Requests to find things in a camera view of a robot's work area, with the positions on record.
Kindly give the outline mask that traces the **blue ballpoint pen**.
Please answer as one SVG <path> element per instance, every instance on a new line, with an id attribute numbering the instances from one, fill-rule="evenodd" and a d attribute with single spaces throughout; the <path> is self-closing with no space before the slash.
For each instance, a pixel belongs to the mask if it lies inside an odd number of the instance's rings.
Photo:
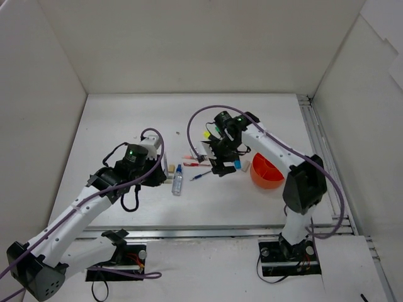
<path id="1" fill-rule="evenodd" d="M 209 174 L 211 174 L 211 173 L 212 173 L 212 171 L 206 171 L 206 172 L 204 172 L 204 173 L 195 175 L 195 176 L 193 176 L 193 177 L 190 179 L 190 181 L 195 181 L 195 180 L 197 180 L 197 179 L 199 179 L 199 178 L 201 178 L 201 177 L 203 177 L 203 176 L 209 175 Z"/>

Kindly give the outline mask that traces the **red gel pen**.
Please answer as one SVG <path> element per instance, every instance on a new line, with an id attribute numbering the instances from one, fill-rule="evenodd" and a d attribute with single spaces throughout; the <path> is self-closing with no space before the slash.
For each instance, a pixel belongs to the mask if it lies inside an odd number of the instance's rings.
<path id="1" fill-rule="evenodd" d="M 185 167 L 211 167 L 211 164 L 198 162 L 183 162 Z"/>

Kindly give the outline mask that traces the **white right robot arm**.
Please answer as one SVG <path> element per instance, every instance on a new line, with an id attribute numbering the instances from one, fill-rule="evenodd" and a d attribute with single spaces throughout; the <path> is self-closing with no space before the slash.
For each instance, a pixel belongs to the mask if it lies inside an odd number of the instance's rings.
<path id="1" fill-rule="evenodd" d="M 322 159 L 316 154 L 308 157 L 295 151 L 268 132 L 250 112 L 232 117 L 223 111 L 213 122 L 220 136 L 201 144 L 214 174 L 223 177 L 235 172 L 233 162 L 241 154 L 239 146 L 245 145 L 261 154 L 285 178 L 282 197 L 289 212 L 278 250 L 286 259 L 295 258 L 308 236 L 313 211 L 327 191 Z"/>

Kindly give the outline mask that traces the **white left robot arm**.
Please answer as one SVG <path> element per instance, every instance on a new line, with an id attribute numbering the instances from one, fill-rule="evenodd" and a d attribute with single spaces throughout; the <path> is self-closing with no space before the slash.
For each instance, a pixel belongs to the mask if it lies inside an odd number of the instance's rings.
<path id="1" fill-rule="evenodd" d="M 126 195 L 132 186 L 150 181 L 159 186 L 165 180 L 161 169 L 162 142 L 126 144 L 122 160 L 105 165 L 88 179 L 80 195 L 44 231 L 26 243 L 14 242 L 6 251 L 11 275 L 37 301 L 50 299 L 73 275 L 126 256 L 125 230 L 105 231 L 78 252 L 71 243 L 102 212 Z"/>

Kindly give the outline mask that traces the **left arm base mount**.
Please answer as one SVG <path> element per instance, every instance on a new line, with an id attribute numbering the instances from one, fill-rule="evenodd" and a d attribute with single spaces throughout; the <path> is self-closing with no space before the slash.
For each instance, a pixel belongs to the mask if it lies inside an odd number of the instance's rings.
<path id="1" fill-rule="evenodd" d="M 147 257 L 146 244 L 130 243 L 126 236 L 128 232 L 121 229 L 119 231 L 105 231 L 101 238 L 108 238 L 117 248 L 110 260 L 99 262 L 98 267 L 104 267 L 108 271 L 87 271 L 86 282 L 122 282 L 122 281 L 142 281 L 139 277 L 124 276 L 117 274 L 123 272 L 127 274 L 144 275 L 145 258 Z"/>

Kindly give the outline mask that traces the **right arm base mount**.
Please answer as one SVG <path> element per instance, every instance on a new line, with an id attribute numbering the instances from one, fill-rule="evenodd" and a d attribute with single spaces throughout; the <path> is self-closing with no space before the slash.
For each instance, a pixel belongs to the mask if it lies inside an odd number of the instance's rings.
<path id="1" fill-rule="evenodd" d="M 288 247 L 283 241 L 260 241 L 258 272 L 262 277 L 278 277 L 281 282 L 292 276 L 321 275 L 314 242 L 311 238 L 303 240 L 296 246 Z"/>

